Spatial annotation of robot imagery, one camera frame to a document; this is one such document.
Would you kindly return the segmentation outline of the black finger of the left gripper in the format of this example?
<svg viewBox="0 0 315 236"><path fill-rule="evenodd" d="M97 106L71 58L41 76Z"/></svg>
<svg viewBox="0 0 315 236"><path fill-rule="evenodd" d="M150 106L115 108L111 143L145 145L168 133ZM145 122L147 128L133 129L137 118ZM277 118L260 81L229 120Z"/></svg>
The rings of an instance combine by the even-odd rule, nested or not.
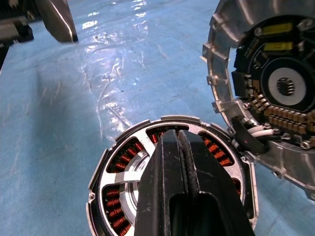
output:
<svg viewBox="0 0 315 236"><path fill-rule="evenodd" d="M78 36L66 0L37 0L36 6L49 33L60 43L74 43Z"/></svg>

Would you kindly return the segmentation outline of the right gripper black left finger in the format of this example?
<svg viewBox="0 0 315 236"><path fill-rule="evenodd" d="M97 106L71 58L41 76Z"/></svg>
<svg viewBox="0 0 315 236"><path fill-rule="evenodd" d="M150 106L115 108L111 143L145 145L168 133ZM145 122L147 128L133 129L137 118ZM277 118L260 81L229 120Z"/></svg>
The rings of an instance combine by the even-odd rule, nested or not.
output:
<svg viewBox="0 0 315 236"><path fill-rule="evenodd" d="M185 168L188 130L165 132L139 183L136 236L189 236L189 195Z"/></svg>

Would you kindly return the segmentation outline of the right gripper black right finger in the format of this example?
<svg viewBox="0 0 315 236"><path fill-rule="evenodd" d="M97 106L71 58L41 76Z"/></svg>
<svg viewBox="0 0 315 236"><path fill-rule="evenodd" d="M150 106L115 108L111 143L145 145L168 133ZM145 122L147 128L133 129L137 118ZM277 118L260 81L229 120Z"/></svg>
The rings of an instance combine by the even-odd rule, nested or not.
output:
<svg viewBox="0 0 315 236"><path fill-rule="evenodd" d="M198 135L182 130L179 141L188 191L188 235L252 236L252 226L227 171Z"/></svg>

